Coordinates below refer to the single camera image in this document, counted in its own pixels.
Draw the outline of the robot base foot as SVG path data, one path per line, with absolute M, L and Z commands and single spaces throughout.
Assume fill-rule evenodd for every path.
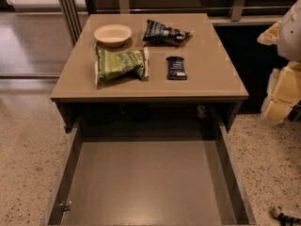
M 271 215 L 274 219 L 280 221 L 281 226 L 301 224 L 301 213 L 294 210 L 286 210 L 283 207 L 274 206 L 271 210 Z

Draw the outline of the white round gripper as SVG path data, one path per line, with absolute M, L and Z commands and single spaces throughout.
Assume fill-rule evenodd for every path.
M 267 120 L 283 122 L 301 101 L 301 0 L 293 4 L 281 21 L 262 32 L 257 42 L 277 45 L 278 54 L 290 60 L 281 70 L 272 70 L 261 106 L 261 114 Z

